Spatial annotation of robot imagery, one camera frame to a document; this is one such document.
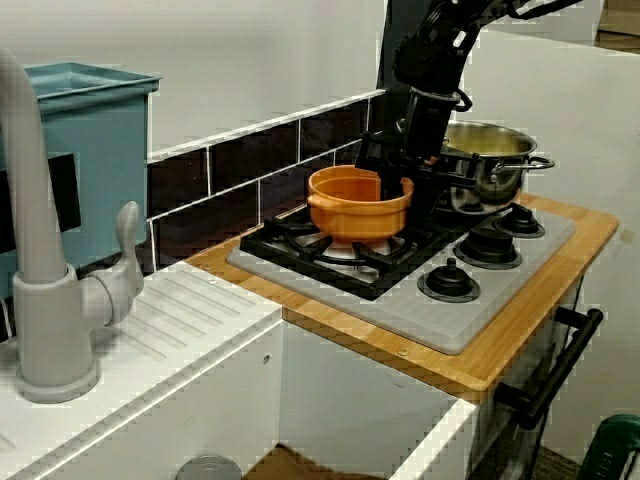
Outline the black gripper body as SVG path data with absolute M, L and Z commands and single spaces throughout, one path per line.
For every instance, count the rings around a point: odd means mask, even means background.
M 471 100 L 460 89 L 449 95 L 411 89 L 407 113 L 397 123 L 398 132 L 365 133 L 355 166 L 380 177 L 390 161 L 402 169 L 402 178 L 411 181 L 414 176 L 438 173 L 444 188 L 474 187 L 479 156 L 441 152 L 451 113 L 466 112 L 471 106 Z

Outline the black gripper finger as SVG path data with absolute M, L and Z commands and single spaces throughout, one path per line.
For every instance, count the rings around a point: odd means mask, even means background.
M 390 201 L 403 196 L 402 169 L 387 161 L 380 173 L 381 199 Z
M 408 210 L 407 224 L 412 229 L 423 229 L 442 195 L 442 177 L 438 173 L 426 173 L 414 176 L 412 181 L 414 192 Z

